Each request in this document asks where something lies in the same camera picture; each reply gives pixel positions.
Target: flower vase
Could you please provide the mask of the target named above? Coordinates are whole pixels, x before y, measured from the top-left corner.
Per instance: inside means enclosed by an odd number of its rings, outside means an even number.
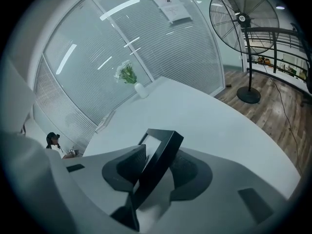
[[[139,95],[142,99],[144,99],[144,98],[146,98],[146,97],[148,96],[148,92],[147,92],[146,88],[145,88],[141,83],[136,82],[136,83],[134,84],[134,86],[135,86],[136,92],[138,93],[138,95]]]

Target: woman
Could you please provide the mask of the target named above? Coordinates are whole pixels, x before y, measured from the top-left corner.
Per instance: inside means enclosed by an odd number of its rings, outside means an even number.
[[[48,149],[53,149],[55,151],[57,151],[60,155],[61,158],[74,158],[75,157],[75,153],[69,153],[66,154],[60,147],[59,145],[59,135],[56,135],[55,133],[49,133],[47,135],[47,147]]]

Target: standing fan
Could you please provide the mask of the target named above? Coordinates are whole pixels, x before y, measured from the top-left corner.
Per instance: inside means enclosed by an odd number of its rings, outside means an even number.
[[[237,97],[246,103],[258,103],[261,95],[252,88],[252,54],[267,51],[273,46],[273,41],[265,33],[251,33],[244,29],[279,28],[275,10],[267,0],[211,0],[209,10],[212,26],[221,40],[229,47],[249,55],[249,86],[239,88]]]

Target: fan pole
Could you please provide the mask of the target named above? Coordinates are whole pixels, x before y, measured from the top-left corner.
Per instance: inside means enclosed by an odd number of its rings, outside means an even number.
[[[245,32],[245,39],[247,43],[248,58],[249,58],[249,86],[239,88],[237,90],[236,95],[240,100],[242,100],[245,103],[255,104],[260,101],[261,94],[255,88],[252,88],[252,72],[253,72],[252,54],[250,50],[250,43],[249,43],[247,29],[244,29],[244,32]]]

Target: white desk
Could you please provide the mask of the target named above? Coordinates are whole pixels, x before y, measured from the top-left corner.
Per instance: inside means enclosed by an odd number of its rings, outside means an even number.
[[[258,126],[223,102],[182,83],[159,78],[150,95],[133,96],[121,105],[84,156],[137,145],[148,128],[175,130],[182,147],[240,163],[275,187],[285,198],[300,175],[286,154]]]

